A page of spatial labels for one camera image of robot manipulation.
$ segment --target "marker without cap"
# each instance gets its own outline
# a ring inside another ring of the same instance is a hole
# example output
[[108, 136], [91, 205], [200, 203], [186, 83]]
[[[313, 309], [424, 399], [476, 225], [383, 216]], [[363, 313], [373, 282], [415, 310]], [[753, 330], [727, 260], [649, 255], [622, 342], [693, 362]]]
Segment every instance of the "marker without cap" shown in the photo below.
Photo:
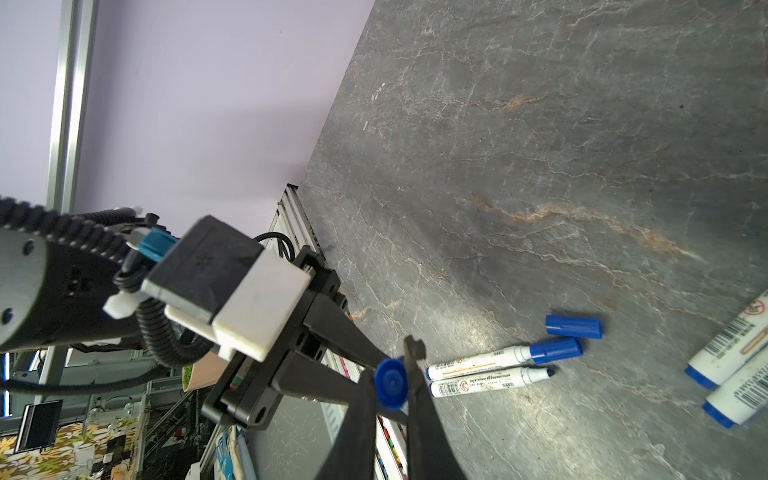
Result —
[[552, 369], [536, 369], [519, 366], [498, 372], [477, 373], [457, 379], [440, 380], [429, 386], [434, 397], [465, 395], [528, 386], [554, 375]]
[[584, 353], [579, 342], [570, 338], [531, 346], [508, 346], [495, 352], [438, 363], [428, 367], [426, 374], [430, 380], [451, 379], [472, 373], [523, 365], [528, 360], [533, 360], [537, 365], [541, 365], [542, 363], [571, 359], [582, 355]]

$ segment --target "black cable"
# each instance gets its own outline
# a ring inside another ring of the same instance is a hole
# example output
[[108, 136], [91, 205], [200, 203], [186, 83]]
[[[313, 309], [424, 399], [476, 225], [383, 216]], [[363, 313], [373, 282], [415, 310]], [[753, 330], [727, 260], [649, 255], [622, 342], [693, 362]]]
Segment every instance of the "black cable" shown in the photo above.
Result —
[[0, 390], [8, 390], [14, 393], [31, 393], [34, 395], [87, 395], [91, 393], [113, 392], [115, 390], [129, 389], [139, 386], [151, 380], [161, 379], [168, 374], [168, 368], [156, 366], [149, 372], [132, 379], [119, 382], [93, 383], [83, 385], [40, 385], [39, 383], [21, 382], [19, 380], [0, 380]]
[[107, 403], [109, 403], [109, 401], [110, 401], [110, 400], [114, 400], [114, 399], [121, 399], [121, 398], [123, 398], [123, 397], [125, 397], [126, 399], [128, 399], [128, 401], [129, 401], [129, 402], [130, 402], [131, 400], [133, 400], [133, 399], [134, 399], [134, 397], [132, 397], [132, 396], [130, 396], [130, 395], [116, 395], [116, 396], [114, 396], [114, 397], [112, 397], [112, 398], [110, 398], [110, 399], [106, 399], [106, 400], [104, 400], [104, 404], [105, 404], [105, 405], [107, 405]]
[[282, 241], [285, 243], [285, 246], [288, 248], [288, 261], [293, 262], [296, 259], [296, 251], [293, 249], [293, 243], [290, 241], [290, 238], [288, 238], [287, 235], [280, 232], [266, 232], [262, 233], [258, 237], [254, 237], [253, 239], [257, 242], [264, 241], [268, 238], [277, 238], [277, 241]]
[[214, 346], [209, 339], [197, 336], [184, 345], [176, 338], [174, 328], [165, 316], [165, 303], [150, 298], [139, 304], [136, 320], [147, 348], [158, 362], [169, 367], [192, 365]]
[[129, 207], [123, 207], [115, 208], [113, 210], [90, 212], [89, 214], [75, 214], [74, 216], [109, 227], [111, 225], [119, 225], [120, 223], [128, 222], [129, 220], [136, 220], [136, 210]]
[[[30, 232], [47, 241], [106, 257], [118, 264], [132, 251], [121, 235], [93, 220], [60, 214], [40, 206], [32, 207], [27, 202], [17, 203], [9, 197], [0, 199], [0, 227]], [[132, 293], [140, 288], [149, 266], [135, 255], [131, 257], [136, 260], [132, 262], [135, 270], [132, 269], [130, 273], [118, 271], [114, 281], [121, 290]], [[149, 299], [142, 302], [136, 312], [141, 334], [150, 353], [158, 362], [169, 367], [190, 365], [203, 358], [213, 343], [198, 336], [189, 345], [180, 344], [168, 318], [163, 314], [164, 307], [159, 300]]]
[[[137, 263], [133, 272], [118, 271], [113, 281], [124, 292], [137, 292], [149, 271], [148, 265]], [[155, 298], [146, 299], [136, 309], [139, 330], [150, 353], [158, 362], [171, 368], [192, 365], [202, 359], [214, 343], [202, 336], [186, 343], [192, 332], [184, 332], [180, 341], [164, 311], [165, 303]]]
[[10, 197], [0, 199], [0, 227], [30, 232], [49, 242], [69, 245], [115, 263], [122, 263], [131, 251], [121, 235], [93, 220], [60, 214], [40, 205], [32, 207], [27, 202], [17, 203]]
[[70, 345], [73, 349], [83, 353], [107, 353], [107, 352], [122, 352], [124, 350], [142, 350], [140, 343], [132, 343], [130, 345], [83, 345], [82, 343], [72, 343]]

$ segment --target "white marker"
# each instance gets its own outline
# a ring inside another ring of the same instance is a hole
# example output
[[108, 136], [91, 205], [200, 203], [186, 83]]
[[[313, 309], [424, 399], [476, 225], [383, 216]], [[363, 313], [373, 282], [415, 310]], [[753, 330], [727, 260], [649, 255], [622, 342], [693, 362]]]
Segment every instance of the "white marker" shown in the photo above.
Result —
[[554, 375], [552, 369], [532, 369], [519, 366], [499, 372], [478, 373], [457, 379], [440, 380], [429, 386], [434, 397], [464, 395], [466, 393], [490, 392], [491, 390], [513, 389], [528, 386]]
[[472, 373], [523, 365], [528, 360], [533, 360], [537, 365], [541, 365], [555, 360], [571, 359], [583, 354], [579, 342], [570, 338], [531, 346], [508, 346], [495, 352], [438, 363], [428, 367], [426, 374], [430, 380], [451, 379]]
[[768, 344], [768, 291], [757, 297], [736, 319], [688, 362], [685, 373], [713, 389], [736, 373]]
[[768, 349], [707, 397], [704, 411], [725, 428], [741, 425], [768, 403]]

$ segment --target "marker with blue cap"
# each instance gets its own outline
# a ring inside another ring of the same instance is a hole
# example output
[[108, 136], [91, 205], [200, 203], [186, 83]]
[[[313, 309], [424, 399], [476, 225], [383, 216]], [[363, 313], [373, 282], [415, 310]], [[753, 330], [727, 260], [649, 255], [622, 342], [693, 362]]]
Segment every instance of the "marker with blue cap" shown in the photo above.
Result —
[[451, 379], [457, 376], [519, 366], [528, 360], [533, 360], [535, 364], [541, 365], [582, 355], [584, 352], [581, 350], [578, 340], [569, 338], [531, 346], [508, 346], [495, 352], [438, 363], [428, 367], [426, 375], [430, 380]]
[[757, 297], [688, 362], [685, 373], [705, 389], [723, 385], [768, 346], [768, 291]]
[[768, 349], [763, 349], [717, 390], [704, 411], [729, 429], [746, 422], [768, 403]]

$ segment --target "purple wall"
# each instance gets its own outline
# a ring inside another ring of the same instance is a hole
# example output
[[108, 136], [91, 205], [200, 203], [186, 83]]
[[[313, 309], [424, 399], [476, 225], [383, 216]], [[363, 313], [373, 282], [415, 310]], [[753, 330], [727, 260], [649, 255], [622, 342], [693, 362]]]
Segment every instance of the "purple wall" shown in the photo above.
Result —
[[77, 210], [140, 204], [177, 234], [204, 214], [265, 231], [372, 4], [102, 1]]
[[45, 205], [61, 3], [0, 0], [0, 195]]

